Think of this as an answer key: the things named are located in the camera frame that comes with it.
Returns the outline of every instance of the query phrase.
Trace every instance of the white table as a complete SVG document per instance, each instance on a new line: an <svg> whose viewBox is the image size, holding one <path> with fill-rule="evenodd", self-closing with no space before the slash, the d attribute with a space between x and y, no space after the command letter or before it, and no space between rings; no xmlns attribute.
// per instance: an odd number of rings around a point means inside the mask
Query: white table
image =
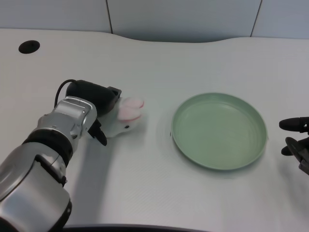
<svg viewBox="0 0 309 232"><path fill-rule="evenodd" d="M29 55L19 45L37 40ZM66 79L84 79L145 98L146 117L107 147L84 138L67 169L67 225L124 223L213 232L309 230L309 176L280 150L278 122L308 116L309 40L238 38L154 43L99 32L0 29L0 161L51 112ZM252 104L269 135L248 168L214 172L193 164L170 137L187 98L222 92Z"/></svg>

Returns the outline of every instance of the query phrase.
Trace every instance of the plastic plate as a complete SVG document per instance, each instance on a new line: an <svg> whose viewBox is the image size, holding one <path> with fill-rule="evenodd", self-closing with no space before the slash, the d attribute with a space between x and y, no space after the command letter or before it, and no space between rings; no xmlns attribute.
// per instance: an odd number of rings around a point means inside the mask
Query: plastic plate
<svg viewBox="0 0 309 232"><path fill-rule="evenodd" d="M217 170L233 170L264 152L267 130L260 114L245 101L221 93L186 100L172 121L178 148L192 161Z"/></svg>

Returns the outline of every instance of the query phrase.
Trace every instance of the plush toy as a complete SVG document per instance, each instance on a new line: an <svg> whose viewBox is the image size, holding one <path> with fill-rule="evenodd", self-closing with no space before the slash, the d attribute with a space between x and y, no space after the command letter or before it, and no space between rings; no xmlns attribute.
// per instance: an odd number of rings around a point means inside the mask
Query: plush toy
<svg viewBox="0 0 309 232"><path fill-rule="evenodd" d="M106 138L134 129L140 121L143 106L144 101L140 98L120 98L109 113L98 118Z"/></svg>

